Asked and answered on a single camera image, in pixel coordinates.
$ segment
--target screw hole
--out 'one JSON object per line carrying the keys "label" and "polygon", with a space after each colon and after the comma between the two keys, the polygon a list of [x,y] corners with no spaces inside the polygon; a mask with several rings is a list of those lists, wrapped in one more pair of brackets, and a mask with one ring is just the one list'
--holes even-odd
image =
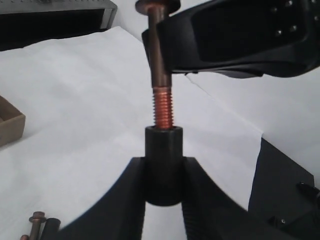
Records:
{"label": "screw hole", "polygon": [[297,31],[298,27],[296,25],[293,25],[292,27],[290,27],[290,32],[293,33],[295,31]]}
{"label": "screw hole", "polygon": [[276,37],[280,37],[282,35],[282,31],[281,30],[277,30],[276,32],[275,32],[275,36]]}
{"label": "screw hole", "polygon": [[294,2],[292,0],[289,0],[285,3],[286,7],[291,7],[294,4]]}
{"label": "screw hole", "polygon": [[272,12],[273,14],[275,14],[276,12],[278,12],[278,8],[272,7],[272,8],[271,8],[271,12]]}

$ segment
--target cardboard box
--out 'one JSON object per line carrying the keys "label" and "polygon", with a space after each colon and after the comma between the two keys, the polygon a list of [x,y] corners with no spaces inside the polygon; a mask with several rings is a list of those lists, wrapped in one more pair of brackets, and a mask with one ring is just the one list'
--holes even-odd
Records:
{"label": "cardboard box", "polygon": [[20,139],[25,123],[26,116],[0,96],[0,147]]}

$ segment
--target black clamp jaw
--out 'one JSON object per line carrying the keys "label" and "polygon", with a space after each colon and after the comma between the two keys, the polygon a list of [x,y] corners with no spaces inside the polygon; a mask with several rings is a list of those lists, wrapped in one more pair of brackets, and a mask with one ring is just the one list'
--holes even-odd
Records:
{"label": "black clamp jaw", "polygon": [[165,19],[157,32],[173,74],[288,78],[320,65],[319,0],[212,0]]}
{"label": "black clamp jaw", "polygon": [[145,157],[133,158],[113,187],[52,240],[141,240],[146,202],[181,203],[188,240],[295,239],[238,206],[195,158],[183,156],[182,143],[180,127],[147,127]]}

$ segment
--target small copper bolt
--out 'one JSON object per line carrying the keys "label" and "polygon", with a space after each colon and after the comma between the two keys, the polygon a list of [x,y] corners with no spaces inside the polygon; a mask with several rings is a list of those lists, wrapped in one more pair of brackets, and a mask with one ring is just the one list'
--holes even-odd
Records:
{"label": "small copper bolt", "polygon": [[29,218],[32,223],[29,240],[38,240],[41,224],[46,220],[44,212],[36,211],[33,213],[32,217]]}
{"label": "small copper bolt", "polygon": [[28,235],[22,235],[20,237],[20,240],[29,240],[29,236]]}
{"label": "small copper bolt", "polygon": [[149,61],[151,85],[154,100],[154,121],[158,129],[168,130],[173,127],[172,76],[165,68],[157,24],[180,8],[180,0],[139,0],[136,10],[148,16],[149,24]]}

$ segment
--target white paper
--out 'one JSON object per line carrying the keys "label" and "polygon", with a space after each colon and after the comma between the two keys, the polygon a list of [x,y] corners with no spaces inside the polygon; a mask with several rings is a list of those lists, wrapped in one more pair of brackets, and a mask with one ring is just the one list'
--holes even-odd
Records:
{"label": "white paper", "polygon": [[[72,222],[107,192],[153,124],[143,44],[120,27],[0,52],[0,95],[26,115],[23,138],[0,149],[0,239],[28,234],[44,211]],[[247,208],[261,132],[185,76],[173,78],[184,153]],[[147,205],[144,240],[185,240],[181,206]]]}

